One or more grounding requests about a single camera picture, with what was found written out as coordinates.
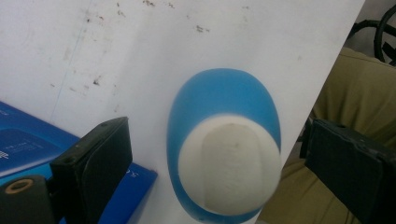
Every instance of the blue and white object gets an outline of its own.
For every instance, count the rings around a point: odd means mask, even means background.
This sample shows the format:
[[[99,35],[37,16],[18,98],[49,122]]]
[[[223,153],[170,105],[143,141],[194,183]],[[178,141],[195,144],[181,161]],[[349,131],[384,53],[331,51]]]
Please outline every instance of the blue and white object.
[[[212,69],[192,77],[174,101],[167,134],[174,191],[205,223],[254,217],[280,178],[280,129],[271,95],[254,76]]]

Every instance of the blue packaging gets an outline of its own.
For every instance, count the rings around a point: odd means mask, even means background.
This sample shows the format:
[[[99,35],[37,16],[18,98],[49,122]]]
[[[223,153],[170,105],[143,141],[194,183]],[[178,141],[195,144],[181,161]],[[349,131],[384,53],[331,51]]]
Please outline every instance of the blue packaging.
[[[23,175],[50,178],[50,162],[78,140],[71,133],[0,102],[0,185]],[[138,217],[136,210],[156,177],[155,172],[132,163],[99,223],[126,223],[130,217]]]

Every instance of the blue oval object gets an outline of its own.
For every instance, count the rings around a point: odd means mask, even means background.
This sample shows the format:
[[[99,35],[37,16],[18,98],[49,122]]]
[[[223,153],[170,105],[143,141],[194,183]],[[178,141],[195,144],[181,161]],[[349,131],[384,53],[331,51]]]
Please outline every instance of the blue oval object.
[[[241,223],[254,217],[261,208],[239,215],[210,211],[189,196],[179,176],[179,155],[186,138],[204,120],[221,115],[240,116],[259,124],[280,150],[276,107],[260,81],[240,70],[206,70],[186,82],[173,103],[167,130],[169,175],[178,200],[193,218],[205,223]]]

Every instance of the person's leg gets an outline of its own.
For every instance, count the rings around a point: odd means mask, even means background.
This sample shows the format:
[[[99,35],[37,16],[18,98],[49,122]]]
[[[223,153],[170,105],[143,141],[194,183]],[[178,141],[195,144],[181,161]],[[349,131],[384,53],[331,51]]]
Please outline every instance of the person's leg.
[[[312,110],[396,148],[396,70],[351,49],[343,49]],[[270,224],[359,223],[330,190],[304,166],[288,161],[276,193],[260,218]]]

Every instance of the dark stain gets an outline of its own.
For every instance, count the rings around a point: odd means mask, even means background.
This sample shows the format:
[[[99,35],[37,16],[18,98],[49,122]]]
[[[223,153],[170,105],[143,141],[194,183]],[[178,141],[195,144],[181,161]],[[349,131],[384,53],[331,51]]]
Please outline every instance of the dark stain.
[[[97,77],[97,78],[93,81],[93,85],[100,86],[100,85],[99,85],[99,79],[101,79],[101,78],[102,78],[102,76]]]
[[[199,25],[197,25],[196,28],[197,28],[197,31],[198,31],[199,33],[202,33],[202,32],[204,31],[204,28],[202,28],[202,27],[199,26]]]
[[[117,12],[117,14],[119,14],[119,16],[126,17],[125,14],[123,14],[123,12],[122,12],[121,10],[119,10],[119,11]]]
[[[155,7],[154,3],[150,2],[149,0],[144,0],[143,3],[146,3],[148,7]]]
[[[209,29],[204,28],[204,27],[201,27],[201,26],[199,26],[199,25],[196,26],[196,31],[199,32],[199,33],[203,33],[204,31],[206,31],[206,32],[208,32],[208,33],[210,32]]]

